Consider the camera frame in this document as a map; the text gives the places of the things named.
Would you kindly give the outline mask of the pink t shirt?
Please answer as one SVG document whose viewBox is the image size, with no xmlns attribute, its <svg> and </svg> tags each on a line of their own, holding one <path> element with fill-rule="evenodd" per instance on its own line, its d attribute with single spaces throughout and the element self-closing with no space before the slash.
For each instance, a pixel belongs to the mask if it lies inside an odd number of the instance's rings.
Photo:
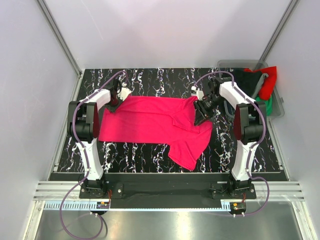
<svg viewBox="0 0 320 240">
<path fill-rule="evenodd" d="M 197 97 L 129 96 L 114 112 L 104 110 L 101 142 L 167 144 L 169 158 L 193 171 L 207 148 L 213 124 L 194 124 Z"/>
</svg>

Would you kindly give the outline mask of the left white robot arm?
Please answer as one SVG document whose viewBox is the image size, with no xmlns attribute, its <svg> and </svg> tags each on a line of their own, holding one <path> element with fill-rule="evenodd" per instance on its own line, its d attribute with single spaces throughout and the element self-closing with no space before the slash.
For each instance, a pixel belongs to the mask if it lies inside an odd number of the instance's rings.
<svg viewBox="0 0 320 240">
<path fill-rule="evenodd" d="M 103 198 L 111 193 L 98 154 L 99 112 L 107 108 L 114 113 L 131 93 L 127 87 L 111 86 L 68 105 L 67 134 L 75 141 L 84 166 L 84 177 L 78 181 L 81 198 Z"/>
</svg>

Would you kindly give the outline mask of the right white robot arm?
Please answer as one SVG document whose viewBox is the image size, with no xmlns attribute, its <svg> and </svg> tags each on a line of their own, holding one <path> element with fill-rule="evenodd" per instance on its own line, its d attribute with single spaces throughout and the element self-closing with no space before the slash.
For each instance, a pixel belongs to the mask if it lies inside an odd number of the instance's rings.
<svg viewBox="0 0 320 240">
<path fill-rule="evenodd" d="M 219 192 L 231 198 L 242 198 L 251 190 L 252 165 L 259 144 L 267 132 L 267 109 L 263 101 L 256 101 L 243 92 L 234 79 L 214 78 L 209 81 L 209 92 L 196 85 L 191 94 L 197 97 L 194 125 L 200 126 L 213 116 L 213 110 L 223 101 L 235 110 L 233 134 L 237 140 L 236 156 L 226 186 Z"/>
</svg>

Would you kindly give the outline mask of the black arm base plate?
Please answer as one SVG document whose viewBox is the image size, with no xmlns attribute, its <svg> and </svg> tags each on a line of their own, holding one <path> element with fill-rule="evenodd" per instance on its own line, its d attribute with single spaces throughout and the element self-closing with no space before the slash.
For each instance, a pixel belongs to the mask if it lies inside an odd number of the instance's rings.
<svg viewBox="0 0 320 240">
<path fill-rule="evenodd" d="M 124 199 L 131 196 L 186 196 L 211 197 L 215 200 L 255 200 L 255 187 L 231 192 L 226 183 L 208 182 L 106 182 L 101 187 L 81 186 L 82 199 Z"/>
</svg>

